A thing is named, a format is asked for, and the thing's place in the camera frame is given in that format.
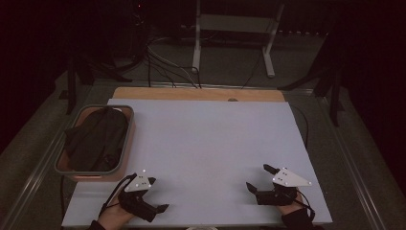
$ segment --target floor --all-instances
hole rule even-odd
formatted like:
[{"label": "floor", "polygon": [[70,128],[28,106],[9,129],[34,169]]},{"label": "floor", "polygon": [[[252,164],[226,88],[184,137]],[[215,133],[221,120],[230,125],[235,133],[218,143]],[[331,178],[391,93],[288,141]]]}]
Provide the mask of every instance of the floor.
[{"label": "floor", "polygon": [[[278,35],[271,52],[276,77],[266,77],[258,44],[246,40],[233,44],[224,40],[203,43],[199,78],[202,87],[269,88],[293,82],[308,71],[323,39],[316,36]],[[160,38],[150,45],[150,54],[178,66],[191,66],[192,39]],[[197,75],[188,70],[154,65],[153,87],[192,87]],[[173,75],[172,71],[182,77]],[[148,86],[147,62],[123,73],[131,83],[120,83],[95,72],[94,85],[78,84],[78,105],[106,104],[118,86]],[[338,113],[340,126],[327,115],[329,98],[311,92],[317,81],[283,92],[292,105],[298,127],[319,178],[333,223],[327,230],[406,229],[406,200],[398,189],[374,141],[341,89]],[[66,73],[56,81],[56,91],[36,111],[0,156],[0,218],[4,229],[57,229],[61,224],[60,175],[54,162],[63,143],[62,131],[72,124],[66,115],[67,102],[58,97],[66,90]],[[63,183],[64,208],[75,183]]]}]

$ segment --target white tabletop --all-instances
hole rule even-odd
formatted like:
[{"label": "white tabletop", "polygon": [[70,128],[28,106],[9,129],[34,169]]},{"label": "white tabletop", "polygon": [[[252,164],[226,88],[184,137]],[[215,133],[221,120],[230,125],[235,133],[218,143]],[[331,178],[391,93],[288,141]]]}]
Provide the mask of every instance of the white tabletop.
[{"label": "white tabletop", "polygon": [[[112,99],[135,112],[136,130],[127,174],[157,178],[144,196],[169,204],[152,223],[137,227],[248,226],[281,224],[275,207],[258,206],[245,182],[271,190],[263,164],[287,167],[312,182],[302,187],[316,212],[331,222],[323,193],[288,103]],[[89,225],[117,183],[80,182],[63,226]]]}]

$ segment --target hand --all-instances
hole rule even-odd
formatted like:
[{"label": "hand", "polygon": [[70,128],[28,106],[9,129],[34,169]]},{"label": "hand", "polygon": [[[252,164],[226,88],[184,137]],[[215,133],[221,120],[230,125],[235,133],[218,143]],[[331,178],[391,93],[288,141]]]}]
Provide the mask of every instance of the hand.
[{"label": "hand", "polygon": [[105,230],[119,230],[135,217],[120,206],[117,195],[113,198],[109,206],[110,207],[106,208],[98,219],[98,223],[101,224]]},{"label": "hand", "polygon": [[[302,198],[302,195],[299,193],[299,192],[297,192],[297,196],[296,196],[296,199],[298,200],[298,201],[300,201],[301,203],[303,203],[304,202],[304,200],[303,200],[303,198]],[[297,202],[295,202],[295,201],[293,201],[291,204],[289,204],[289,205],[285,205],[285,206],[277,206],[277,208],[278,208],[278,210],[282,213],[282,215],[288,215],[288,214],[290,214],[290,213],[293,213],[293,212],[295,212],[295,211],[298,211],[298,210],[300,210],[300,209],[303,209],[304,208],[304,206],[302,206],[301,204],[298,204]]]}]

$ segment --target dark background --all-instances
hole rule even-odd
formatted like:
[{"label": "dark background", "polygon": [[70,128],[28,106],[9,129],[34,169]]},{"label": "dark background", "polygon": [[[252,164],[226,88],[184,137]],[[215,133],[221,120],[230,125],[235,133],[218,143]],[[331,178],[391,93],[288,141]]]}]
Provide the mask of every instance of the dark background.
[{"label": "dark background", "polygon": [[[224,12],[226,5],[229,13],[268,14],[263,10],[266,1],[251,1],[249,8],[228,2],[208,2],[203,8]],[[148,24],[163,35],[181,36],[180,25],[194,22],[194,1],[137,3],[143,4]],[[80,45],[100,52],[104,59],[112,58],[114,45],[91,36],[111,30],[94,15],[93,4],[94,0],[0,2],[0,151],[54,91],[54,80],[66,70],[66,54],[72,50],[68,42],[72,31],[92,28]],[[342,84],[405,194],[404,12],[402,5],[388,1],[287,1],[280,29],[283,35],[301,32],[327,37],[312,69],[342,63]],[[88,19],[86,23],[78,23],[82,17]],[[94,41],[91,47],[86,40]],[[345,58],[337,58],[343,52]]]}]

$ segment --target white metal frame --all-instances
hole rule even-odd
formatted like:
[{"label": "white metal frame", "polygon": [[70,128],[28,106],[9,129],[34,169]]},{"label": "white metal frame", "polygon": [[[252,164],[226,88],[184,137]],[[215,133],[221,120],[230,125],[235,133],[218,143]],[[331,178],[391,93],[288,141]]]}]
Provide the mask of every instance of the white metal frame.
[{"label": "white metal frame", "polygon": [[193,71],[199,71],[200,67],[200,32],[202,30],[269,33],[268,44],[262,48],[262,54],[267,76],[268,78],[274,78],[275,71],[274,66],[272,65],[270,52],[279,27],[283,7],[284,4],[278,5],[278,11],[274,18],[214,15],[202,14],[200,11],[200,0],[197,0],[196,34],[192,63],[192,67],[194,67]]}]

